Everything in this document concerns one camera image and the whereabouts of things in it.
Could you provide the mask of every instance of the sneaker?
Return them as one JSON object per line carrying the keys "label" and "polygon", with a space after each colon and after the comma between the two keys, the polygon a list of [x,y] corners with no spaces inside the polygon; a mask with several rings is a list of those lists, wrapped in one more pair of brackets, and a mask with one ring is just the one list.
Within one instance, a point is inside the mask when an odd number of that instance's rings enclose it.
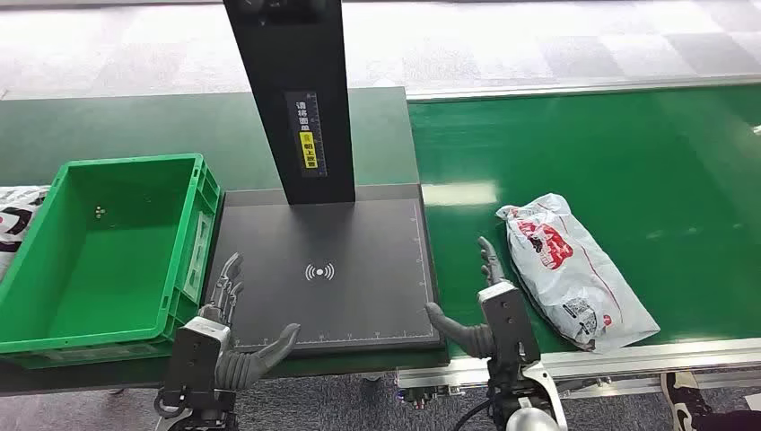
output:
{"label": "sneaker", "polygon": [[693,418],[713,413],[688,371],[661,374],[660,388],[674,415],[674,431],[695,431]]}

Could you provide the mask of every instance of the red printed logo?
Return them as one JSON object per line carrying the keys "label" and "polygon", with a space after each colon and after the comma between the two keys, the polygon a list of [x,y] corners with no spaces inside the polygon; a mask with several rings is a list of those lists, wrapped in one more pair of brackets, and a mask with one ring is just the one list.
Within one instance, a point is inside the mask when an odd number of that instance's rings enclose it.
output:
{"label": "red printed logo", "polygon": [[529,239],[542,264],[547,268],[557,269],[564,260],[573,256],[571,246],[548,224],[536,226],[531,222],[519,220],[518,229]]}

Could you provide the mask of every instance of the green bin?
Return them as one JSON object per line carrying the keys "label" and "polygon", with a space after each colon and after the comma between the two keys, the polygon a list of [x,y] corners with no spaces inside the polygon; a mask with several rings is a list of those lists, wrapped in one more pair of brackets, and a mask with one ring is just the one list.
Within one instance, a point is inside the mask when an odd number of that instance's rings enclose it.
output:
{"label": "green bin", "polygon": [[201,301],[219,201],[200,154],[65,164],[0,283],[0,359],[170,355]]}

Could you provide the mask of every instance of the robotic hand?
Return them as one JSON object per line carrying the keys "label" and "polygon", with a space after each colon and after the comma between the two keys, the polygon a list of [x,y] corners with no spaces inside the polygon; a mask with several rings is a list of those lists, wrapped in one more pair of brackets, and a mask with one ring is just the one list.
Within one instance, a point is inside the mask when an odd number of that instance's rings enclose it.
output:
{"label": "robotic hand", "polygon": [[212,300],[177,330],[169,372],[153,402],[162,417],[156,431],[237,431],[235,391],[250,388],[296,344],[301,327],[292,323],[258,352],[229,349],[232,313],[242,291],[241,263],[238,253],[227,260]]}
{"label": "robotic hand", "polygon": [[537,340],[520,291],[504,277],[492,244],[478,238],[485,264],[486,289],[478,301],[486,324],[466,327],[446,317],[435,303],[425,306],[431,324],[470,356],[489,357],[488,400],[469,411],[453,428],[459,430],[483,409],[498,430],[567,431],[555,382],[541,364]]}

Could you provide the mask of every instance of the black pole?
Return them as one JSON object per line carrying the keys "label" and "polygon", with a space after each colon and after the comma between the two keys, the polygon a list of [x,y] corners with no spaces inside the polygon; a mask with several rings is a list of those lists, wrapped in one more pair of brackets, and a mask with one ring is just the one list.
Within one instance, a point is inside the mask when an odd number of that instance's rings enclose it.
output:
{"label": "black pole", "polygon": [[224,0],[288,203],[354,201],[339,0]]}

